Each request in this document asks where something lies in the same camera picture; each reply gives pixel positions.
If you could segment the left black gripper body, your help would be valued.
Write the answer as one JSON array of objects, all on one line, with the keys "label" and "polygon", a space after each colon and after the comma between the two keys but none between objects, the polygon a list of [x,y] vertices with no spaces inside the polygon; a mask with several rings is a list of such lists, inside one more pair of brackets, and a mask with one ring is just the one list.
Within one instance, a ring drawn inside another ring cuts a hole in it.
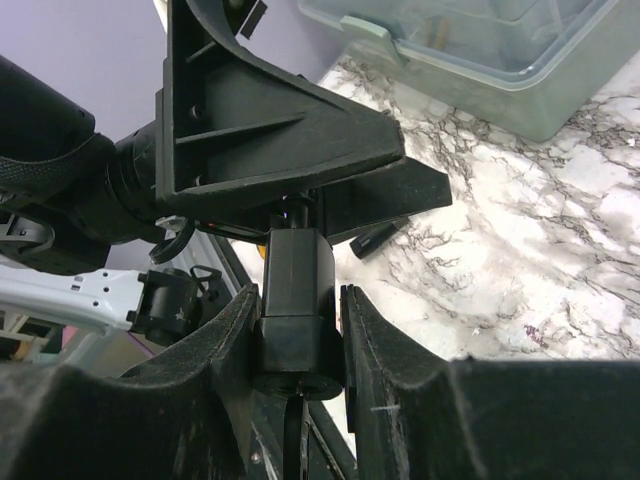
[{"label": "left black gripper body", "polygon": [[118,142],[94,116],[17,64],[1,60],[1,253],[40,272],[105,266],[114,245],[161,243],[156,128]]}]

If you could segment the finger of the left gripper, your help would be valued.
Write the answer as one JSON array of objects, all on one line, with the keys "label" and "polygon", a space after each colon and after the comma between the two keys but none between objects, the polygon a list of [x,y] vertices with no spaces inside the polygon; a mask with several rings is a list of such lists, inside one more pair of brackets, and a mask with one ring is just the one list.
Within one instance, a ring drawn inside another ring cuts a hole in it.
[{"label": "finger of the left gripper", "polygon": [[404,157],[317,189],[313,226],[330,244],[452,204],[447,174]]},{"label": "finger of the left gripper", "polygon": [[219,1],[170,1],[156,197],[180,215],[263,205],[400,160],[390,116],[252,54]]}]

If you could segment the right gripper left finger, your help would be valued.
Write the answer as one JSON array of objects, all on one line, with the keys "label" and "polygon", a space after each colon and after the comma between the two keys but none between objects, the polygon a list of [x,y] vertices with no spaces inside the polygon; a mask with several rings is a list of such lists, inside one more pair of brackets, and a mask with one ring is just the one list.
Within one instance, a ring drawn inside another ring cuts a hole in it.
[{"label": "right gripper left finger", "polygon": [[5,479],[242,479],[252,432],[258,289],[122,377],[67,364],[1,368]]}]

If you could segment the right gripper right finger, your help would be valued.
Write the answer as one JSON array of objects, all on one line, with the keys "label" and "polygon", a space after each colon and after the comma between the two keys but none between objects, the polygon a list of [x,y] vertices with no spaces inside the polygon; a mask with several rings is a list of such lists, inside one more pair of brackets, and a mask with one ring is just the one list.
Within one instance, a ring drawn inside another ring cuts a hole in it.
[{"label": "right gripper right finger", "polygon": [[341,290],[363,479],[635,479],[635,361],[447,361]]}]

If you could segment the black padlock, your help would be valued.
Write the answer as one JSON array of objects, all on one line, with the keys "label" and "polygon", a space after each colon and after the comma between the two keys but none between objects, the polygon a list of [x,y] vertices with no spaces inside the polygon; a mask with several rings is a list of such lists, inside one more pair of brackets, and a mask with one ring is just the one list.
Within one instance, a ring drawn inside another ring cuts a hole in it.
[{"label": "black padlock", "polygon": [[266,395],[329,400],[341,393],[345,377],[333,251],[318,230],[310,193],[285,198],[283,213],[283,226],[270,231],[266,244],[251,381]]}]

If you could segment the black head key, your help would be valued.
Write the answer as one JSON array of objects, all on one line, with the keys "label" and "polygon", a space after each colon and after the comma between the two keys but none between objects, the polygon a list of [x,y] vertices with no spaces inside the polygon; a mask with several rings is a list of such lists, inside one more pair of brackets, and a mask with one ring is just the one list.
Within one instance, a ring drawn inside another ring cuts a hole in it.
[{"label": "black head key", "polygon": [[309,477],[309,434],[311,418],[303,396],[287,400],[284,414],[283,479],[306,480]]}]

